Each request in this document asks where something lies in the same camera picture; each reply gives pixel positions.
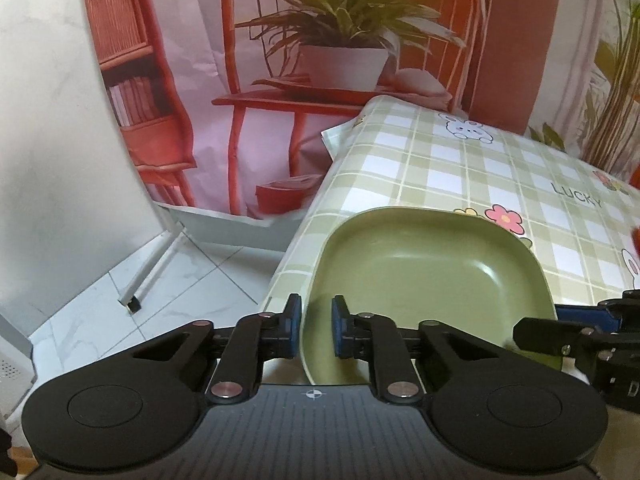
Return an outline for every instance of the cartoon rabbit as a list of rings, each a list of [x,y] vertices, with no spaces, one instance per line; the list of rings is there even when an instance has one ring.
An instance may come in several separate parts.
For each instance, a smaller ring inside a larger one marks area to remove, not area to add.
[[[482,124],[473,121],[463,121],[459,117],[447,114],[439,114],[440,117],[447,120],[447,130],[459,139],[474,139],[491,144],[494,138],[482,129]]]
[[[634,280],[633,288],[640,288],[640,266],[636,259],[626,249],[622,249],[622,258],[625,261],[626,268],[631,272],[631,277]]]

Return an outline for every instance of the white metal leg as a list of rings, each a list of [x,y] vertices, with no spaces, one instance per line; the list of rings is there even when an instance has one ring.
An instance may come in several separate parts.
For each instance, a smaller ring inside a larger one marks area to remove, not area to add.
[[[153,268],[158,264],[162,255],[165,254],[171,245],[177,240],[183,229],[184,227],[180,223],[176,223],[173,228],[167,229],[167,231],[160,235],[160,243],[138,269],[138,272],[136,272],[135,276],[129,282],[129,285],[127,285],[123,293],[118,298],[118,301],[126,306],[132,314],[140,310],[140,303],[137,298],[135,298],[136,291],[140,288],[140,285],[142,285],[142,282],[145,281]]]

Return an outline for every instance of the white panel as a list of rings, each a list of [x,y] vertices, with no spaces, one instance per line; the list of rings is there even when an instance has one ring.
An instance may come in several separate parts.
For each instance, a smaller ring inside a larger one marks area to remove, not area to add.
[[[83,0],[0,0],[0,312],[31,333],[162,231]]]

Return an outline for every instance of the green plaid tablecloth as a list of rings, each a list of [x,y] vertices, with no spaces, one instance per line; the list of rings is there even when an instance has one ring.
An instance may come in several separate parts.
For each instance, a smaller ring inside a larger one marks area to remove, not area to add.
[[[281,311],[292,292],[306,303],[329,234],[353,214],[387,205],[497,221],[530,246],[556,303],[595,304],[640,287],[631,239],[640,226],[640,192],[580,160],[388,96],[324,132],[324,140],[334,164],[271,280],[263,310]]]

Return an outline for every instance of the potted plant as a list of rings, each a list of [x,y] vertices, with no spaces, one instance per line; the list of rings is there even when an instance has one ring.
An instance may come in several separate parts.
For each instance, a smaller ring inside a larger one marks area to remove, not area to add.
[[[437,24],[440,14],[421,0],[282,0],[288,8],[236,27],[261,27],[267,57],[299,46],[311,84],[320,88],[374,90],[391,53],[402,44],[427,50],[429,38],[463,46]]]

